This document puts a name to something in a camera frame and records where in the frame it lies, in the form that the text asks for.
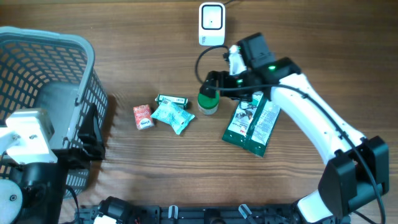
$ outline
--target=red and white package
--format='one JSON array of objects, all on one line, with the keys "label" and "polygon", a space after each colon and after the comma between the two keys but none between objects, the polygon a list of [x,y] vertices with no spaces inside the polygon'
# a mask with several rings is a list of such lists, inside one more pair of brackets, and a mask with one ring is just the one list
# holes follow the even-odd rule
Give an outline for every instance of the red and white package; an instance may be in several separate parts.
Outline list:
[{"label": "red and white package", "polygon": [[154,121],[151,118],[151,112],[149,105],[135,106],[132,109],[134,116],[136,117],[136,124],[138,130],[150,128],[154,125]]}]

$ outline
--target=laundry basket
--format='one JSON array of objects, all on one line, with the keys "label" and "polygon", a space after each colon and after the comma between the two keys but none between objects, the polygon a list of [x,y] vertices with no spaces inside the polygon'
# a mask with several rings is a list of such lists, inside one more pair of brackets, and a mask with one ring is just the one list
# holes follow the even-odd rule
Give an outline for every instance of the laundry basket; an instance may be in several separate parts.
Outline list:
[{"label": "laundry basket", "polygon": [[[89,105],[96,106],[99,128],[108,107],[94,60],[90,43],[77,35],[0,27],[0,125],[20,108],[44,108],[55,130],[50,148],[82,148],[78,130]],[[12,172],[12,167],[0,167],[0,178]],[[78,194],[89,173],[71,170],[67,184]]]}]

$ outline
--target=green pouch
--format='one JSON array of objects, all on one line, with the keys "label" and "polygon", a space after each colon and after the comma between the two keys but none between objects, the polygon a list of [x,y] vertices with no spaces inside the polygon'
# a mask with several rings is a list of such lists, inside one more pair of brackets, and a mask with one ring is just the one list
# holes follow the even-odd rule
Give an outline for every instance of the green pouch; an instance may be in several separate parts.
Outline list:
[{"label": "green pouch", "polygon": [[264,157],[279,111],[262,92],[254,93],[251,103],[240,102],[236,107],[223,140]]}]

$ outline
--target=metal bolt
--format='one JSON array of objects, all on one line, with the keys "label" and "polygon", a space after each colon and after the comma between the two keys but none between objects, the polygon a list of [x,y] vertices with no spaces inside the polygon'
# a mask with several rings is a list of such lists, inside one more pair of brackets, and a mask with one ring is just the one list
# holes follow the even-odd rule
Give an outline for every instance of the metal bolt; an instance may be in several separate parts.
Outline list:
[{"label": "metal bolt", "polygon": [[17,196],[16,195],[11,195],[10,196],[10,201],[15,201],[15,200],[17,200]]}]

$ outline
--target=wooden table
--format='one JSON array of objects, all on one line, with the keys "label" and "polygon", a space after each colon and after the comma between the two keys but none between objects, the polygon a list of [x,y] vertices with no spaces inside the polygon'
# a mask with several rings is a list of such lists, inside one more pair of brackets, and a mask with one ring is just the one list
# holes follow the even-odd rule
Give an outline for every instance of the wooden table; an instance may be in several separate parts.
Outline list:
[{"label": "wooden table", "polygon": [[[263,159],[221,140],[236,103],[223,98],[202,115],[193,74],[199,2],[1,6],[0,25],[78,34],[96,52],[95,70],[109,97],[106,160],[92,167],[80,205],[108,196],[135,204],[262,205],[313,192],[324,165],[295,123],[281,112]],[[227,7],[226,44],[262,32],[277,57],[289,56],[317,92],[365,135],[390,146],[387,221],[398,217],[398,5],[394,1],[242,1]],[[222,50],[200,64],[228,69]],[[138,131],[132,108],[155,107],[158,93],[186,96],[195,114],[185,132],[157,122]],[[75,204],[63,203],[60,221]],[[361,209],[379,221],[377,203]],[[363,223],[353,215],[354,223]]]}]

